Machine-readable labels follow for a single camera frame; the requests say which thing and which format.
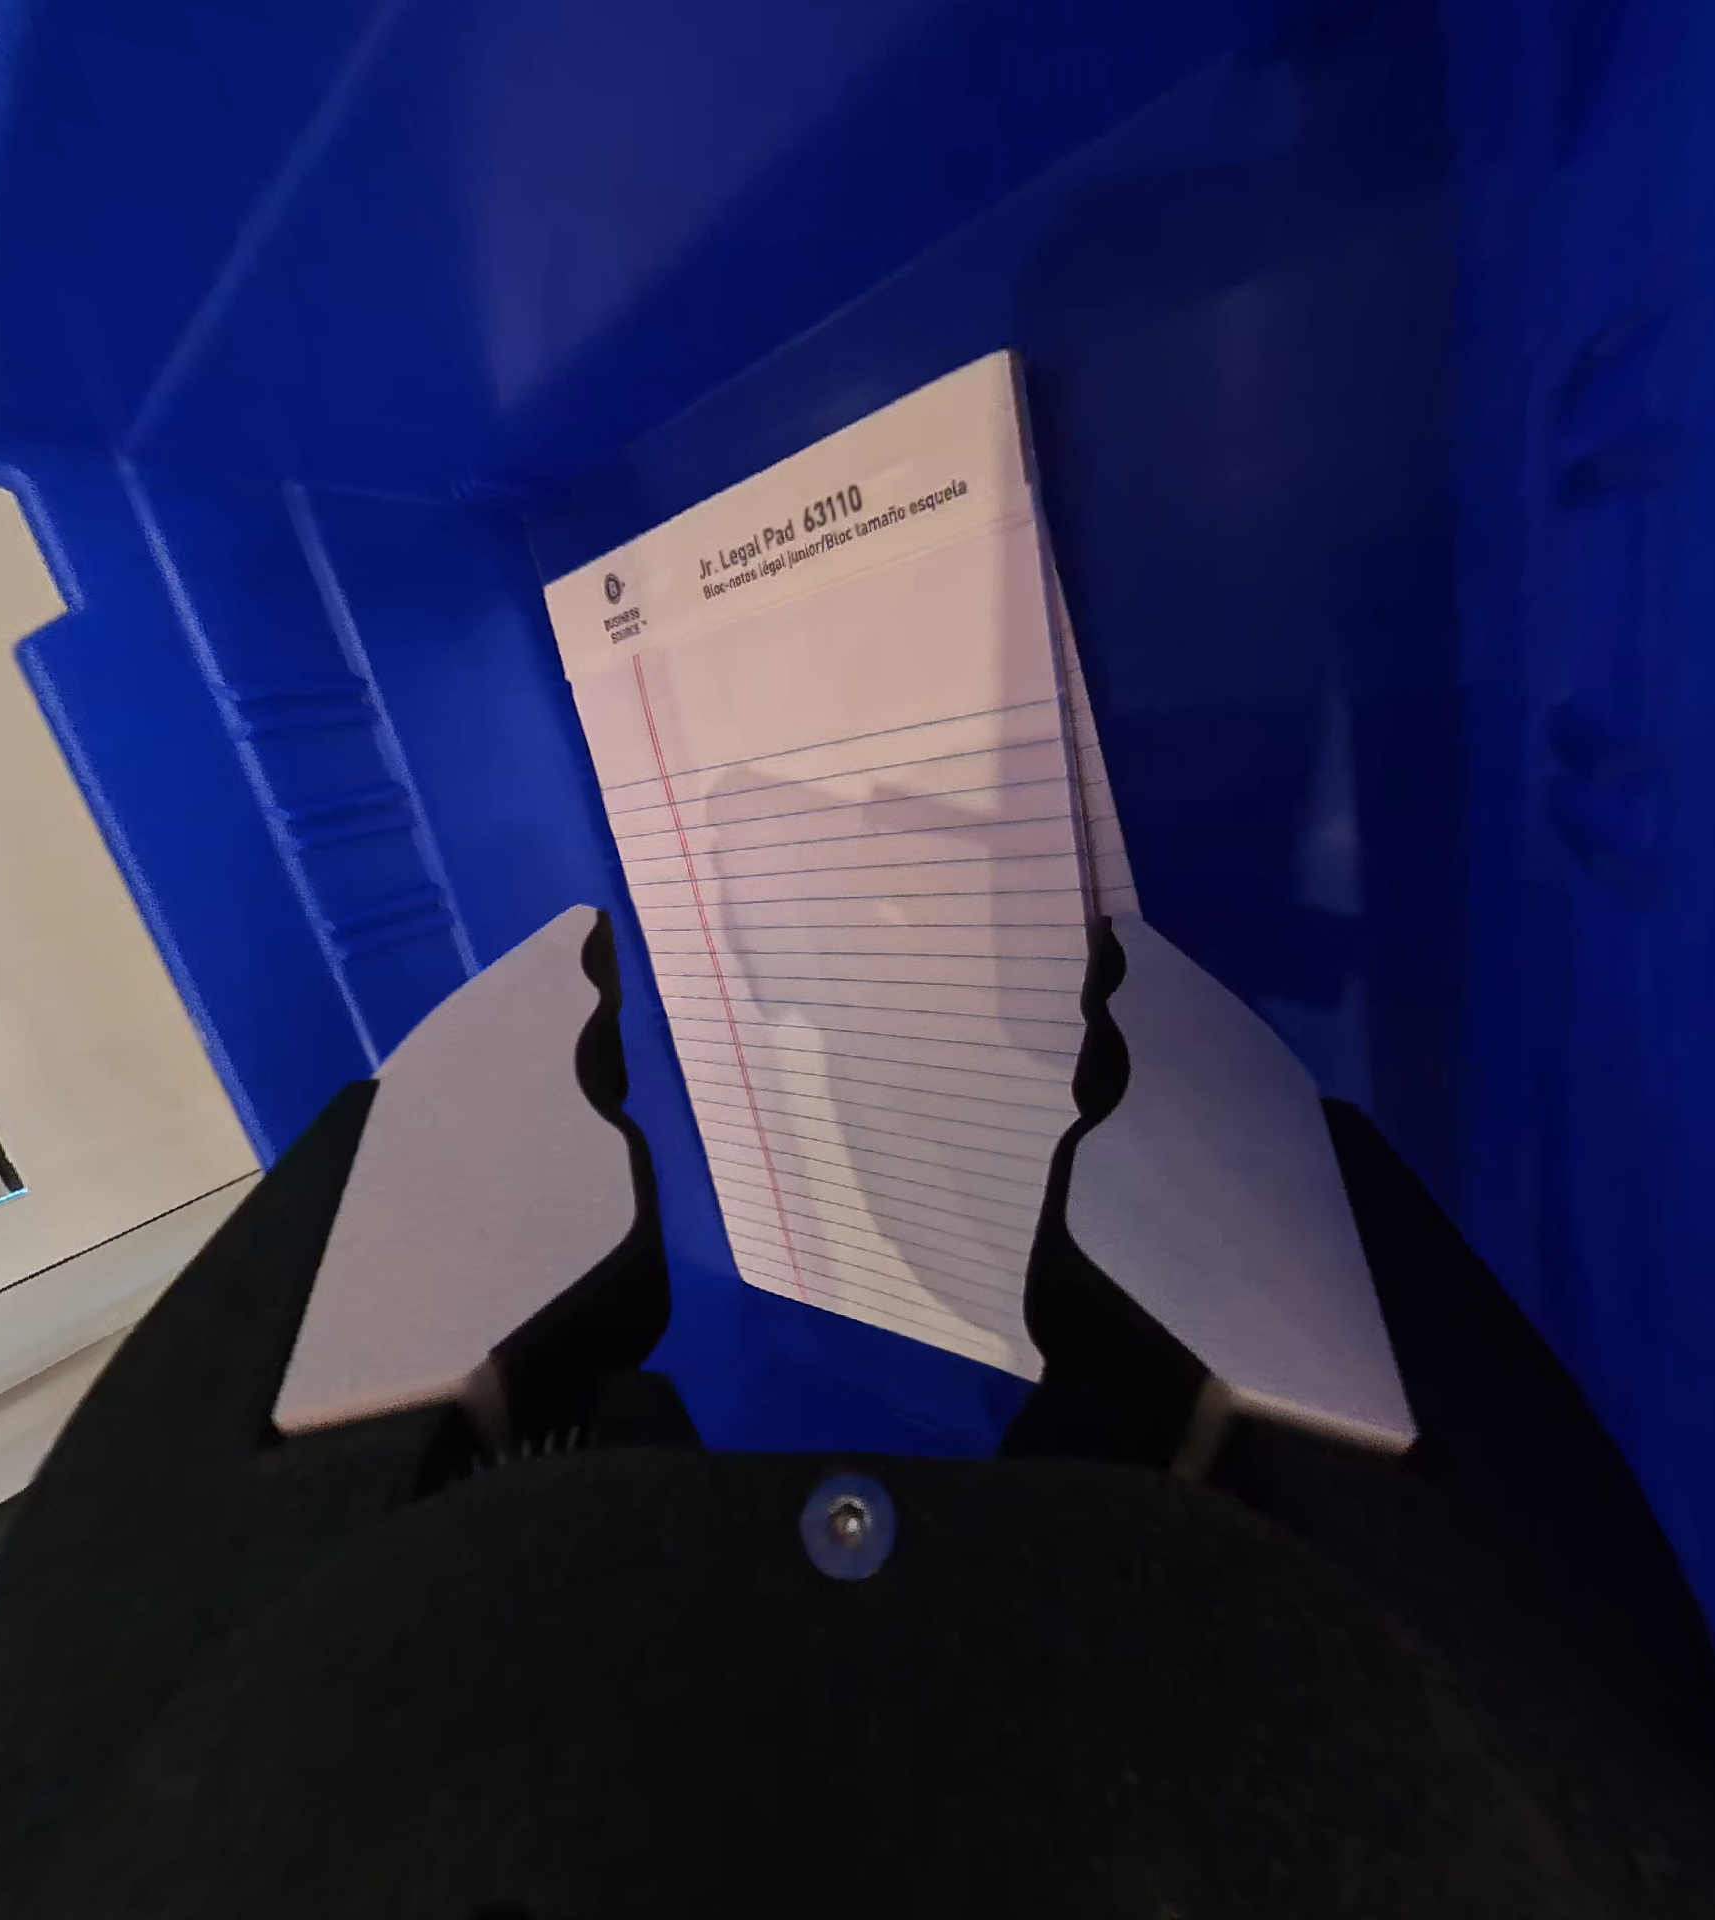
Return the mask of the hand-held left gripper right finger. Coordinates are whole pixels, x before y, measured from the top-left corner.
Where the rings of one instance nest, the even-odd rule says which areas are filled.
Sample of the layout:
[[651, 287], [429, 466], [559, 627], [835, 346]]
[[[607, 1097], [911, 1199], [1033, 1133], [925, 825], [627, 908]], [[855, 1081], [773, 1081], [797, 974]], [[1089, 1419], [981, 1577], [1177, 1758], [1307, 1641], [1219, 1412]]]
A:
[[1095, 924], [1023, 1277], [1021, 1453], [1205, 1477], [1229, 1428], [1417, 1436], [1313, 1078], [1143, 918]]

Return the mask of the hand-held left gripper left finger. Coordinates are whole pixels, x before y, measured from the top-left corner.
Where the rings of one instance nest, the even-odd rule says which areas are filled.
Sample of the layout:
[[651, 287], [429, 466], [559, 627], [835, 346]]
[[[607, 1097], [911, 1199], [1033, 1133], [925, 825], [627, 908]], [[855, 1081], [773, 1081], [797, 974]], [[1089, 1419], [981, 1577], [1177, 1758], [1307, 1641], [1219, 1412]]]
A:
[[607, 912], [577, 904], [419, 1020], [373, 1078], [274, 1407], [286, 1436], [453, 1408], [485, 1453], [591, 1428], [671, 1319], [627, 1112]]

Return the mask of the handwritten lined paper sheet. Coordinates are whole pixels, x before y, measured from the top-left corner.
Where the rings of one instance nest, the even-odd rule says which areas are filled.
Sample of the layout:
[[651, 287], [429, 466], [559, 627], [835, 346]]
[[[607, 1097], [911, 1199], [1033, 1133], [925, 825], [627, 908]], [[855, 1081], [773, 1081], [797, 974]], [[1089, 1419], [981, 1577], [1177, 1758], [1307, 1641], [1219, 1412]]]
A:
[[1067, 761], [1077, 794], [1085, 895], [1095, 917], [1137, 918], [1141, 906], [1135, 878], [1057, 571], [1051, 571], [1051, 614], [1061, 667]]

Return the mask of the white lined legal notepad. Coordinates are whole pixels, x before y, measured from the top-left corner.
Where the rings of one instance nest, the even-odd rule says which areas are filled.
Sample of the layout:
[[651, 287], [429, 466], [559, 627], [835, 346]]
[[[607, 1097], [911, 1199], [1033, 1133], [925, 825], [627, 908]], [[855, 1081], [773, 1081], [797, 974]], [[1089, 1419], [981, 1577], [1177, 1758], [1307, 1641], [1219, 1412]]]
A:
[[543, 586], [729, 1257], [1017, 1380], [1093, 921], [1019, 361]]

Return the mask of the blue plastic bin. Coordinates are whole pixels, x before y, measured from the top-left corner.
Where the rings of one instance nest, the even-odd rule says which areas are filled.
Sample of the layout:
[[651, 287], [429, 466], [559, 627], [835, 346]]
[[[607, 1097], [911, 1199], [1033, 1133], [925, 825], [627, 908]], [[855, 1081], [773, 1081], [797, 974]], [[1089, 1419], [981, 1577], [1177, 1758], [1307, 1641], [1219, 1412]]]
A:
[[995, 349], [1149, 921], [1715, 1642], [1715, 5], [0, 5], [20, 658], [266, 1157], [621, 882], [539, 581]]

